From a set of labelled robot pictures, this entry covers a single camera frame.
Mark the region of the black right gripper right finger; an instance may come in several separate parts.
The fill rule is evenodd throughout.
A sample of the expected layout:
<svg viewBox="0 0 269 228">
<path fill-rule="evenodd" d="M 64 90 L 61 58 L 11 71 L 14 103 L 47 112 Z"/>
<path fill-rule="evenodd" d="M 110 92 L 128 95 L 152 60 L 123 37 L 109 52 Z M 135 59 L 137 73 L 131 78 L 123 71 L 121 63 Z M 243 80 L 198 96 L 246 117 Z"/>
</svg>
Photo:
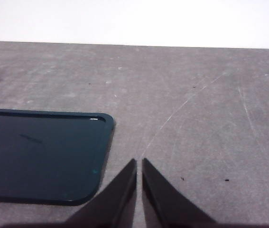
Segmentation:
<svg viewBox="0 0 269 228">
<path fill-rule="evenodd" d="M 216 224 L 207 213 L 183 196 L 146 158 L 142 184 L 149 204 L 161 224 Z"/>
</svg>

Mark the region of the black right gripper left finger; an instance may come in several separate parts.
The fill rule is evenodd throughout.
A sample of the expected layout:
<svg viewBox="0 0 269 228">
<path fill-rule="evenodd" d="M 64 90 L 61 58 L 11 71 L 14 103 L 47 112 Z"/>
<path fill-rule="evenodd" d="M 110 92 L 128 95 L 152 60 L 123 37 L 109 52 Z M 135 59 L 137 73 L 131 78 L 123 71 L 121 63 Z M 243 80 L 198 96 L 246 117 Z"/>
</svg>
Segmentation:
<svg viewBox="0 0 269 228">
<path fill-rule="evenodd" d="M 66 224 L 132 224 L 136 205 L 137 161 L 131 159 L 108 186 Z"/>
</svg>

